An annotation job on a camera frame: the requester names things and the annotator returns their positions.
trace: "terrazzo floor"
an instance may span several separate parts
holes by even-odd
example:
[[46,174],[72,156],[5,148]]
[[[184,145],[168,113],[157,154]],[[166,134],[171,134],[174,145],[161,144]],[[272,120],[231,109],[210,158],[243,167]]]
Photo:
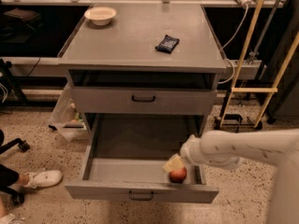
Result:
[[[260,110],[258,105],[230,107],[232,112],[240,108],[236,112],[253,120]],[[219,105],[213,107],[205,131],[213,129],[213,117],[219,115],[220,109]],[[10,149],[0,156],[1,163],[20,173],[41,167],[64,173],[63,181],[55,187],[23,189],[25,203],[21,206],[11,206],[8,195],[1,194],[9,212],[25,217],[26,223],[262,224],[266,221],[275,169],[253,161],[246,161],[235,171],[205,166],[207,184],[220,190],[212,204],[74,200],[64,184],[78,177],[87,142],[67,142],[48,127],[50,115],[48,109],[6,109],[0,115],[6,142],[19,137],[31,146],[25,153],[17,147]],[[263,118],[263,131],[299,128],[299,120],[277,121],[273,125],[268,125],[265,120]]]

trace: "white robotic arm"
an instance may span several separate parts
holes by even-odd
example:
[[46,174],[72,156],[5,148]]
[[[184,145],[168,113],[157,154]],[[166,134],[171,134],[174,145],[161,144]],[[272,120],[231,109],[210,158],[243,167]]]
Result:
[[299,222],[299,129],[258,133],[211,131],[191,136],[180,150],[186,164],[234,169],[242,159],[276,166],[267,223]]

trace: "office chair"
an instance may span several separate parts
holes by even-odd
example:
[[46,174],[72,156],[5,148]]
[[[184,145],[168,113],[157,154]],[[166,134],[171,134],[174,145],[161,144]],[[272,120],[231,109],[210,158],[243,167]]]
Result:
[[[2,146],[3,142],[4,142],[4,134],[0,129],[0,154],[4,153],[5,151],[9,150],[11,147],[14,147],[15,145],[18,145],[22,152],[25,152],[30,148],[27,142],[25,140],[22,141],[20,138],[16,138]],[[10,201],[14,206],[24,203],[24,195],[21,192],[18,192],[9,187],[0,187],[0,191],[3,191],[11,195]]]

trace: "person's foot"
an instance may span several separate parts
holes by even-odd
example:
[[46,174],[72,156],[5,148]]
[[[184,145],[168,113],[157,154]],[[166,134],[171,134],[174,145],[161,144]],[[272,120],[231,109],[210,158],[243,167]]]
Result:
[[23,185],[25,188],[36,189],[37,187],[47,188],[58,184],[62,178],[62,172],[58,170],[46,171],[41,169],[36,173],[26,173],[29,175],[29,182],[26,185]]
[[24,218],[16,217],[13,214],[8,214],[0,218],[0,224],[23,224],[24,221]]

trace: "yellow metal frame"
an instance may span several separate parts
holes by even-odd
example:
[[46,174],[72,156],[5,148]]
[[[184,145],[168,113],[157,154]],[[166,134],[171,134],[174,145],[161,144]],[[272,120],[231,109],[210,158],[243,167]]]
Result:
[[253,93],[262,92],[262,93],[268,93],[265,101],[263,102],[263,106],[262,106],[262,109],[260,111],[260,114],[258,115],[258,118],[256,119],[255,124],[254,124],[254,128],[257,128],[257,126],[258,126],[258,124],[259,124],[259,122],[260,122],[260,120],[263,116],[263,113],[264,113],[265,109],[269,105],[269,102],[270,102],[272,96],[274,95],[274,93],[278,92],[278,83],[280,82],[285,70],[287,69],[287,67],[289,65],[289,62],[292,58],[292,55],[295,53],[295,51],[298,47],[299,33],[297,32],[297,35],[296,35],[295,39],[292,42],[290,50],[289,50],[285,60],[283,61],[283,64],[281,65],[281,68],[278,72],[278,75],[277,75],[274,83],[272,84],[271,88],[237,88],[235,86],[235,83],[238,80],[238,77],[239,77],[239,74],[240,74],[240,71],[241,71],[241,68],[242,68],[242,64],[244,62],[245,55],[246,55],[248,47],[249,47],[249,42],[251,40],[251,37],[252,37],[253,31],[254,31],[258,16],[260,14],[260,11],[261,11],[261,8],[262,8],[262,5],[263,5],[263,1],[264,0],[258,0],[257,6],[254,10],[254,14],[253,14],[253,17],[252,17],[252,20],[251,20],[249,31],[248,31],[248,34],[247,34],[247,37],[246,37],[246,40],[245,40],[245,43],[244,43],[244,46],[243,46],[243,49],[242,49],[242,53],[241,53],[239,61],[238,61],[237,68],[235,70],[235,76],[234,76],[233,81],[232,81],[231,92],[229,94],[227,103],[225,104],[224,111],[223,111],[223,114],[221,116],[220,128],[223,125],[223,121],[224,121],[224,118],[225,118],[227,107],[230,104],[230,102],[232,100],[232,97],[233,97],[233,94],[235,92],[253,92]]

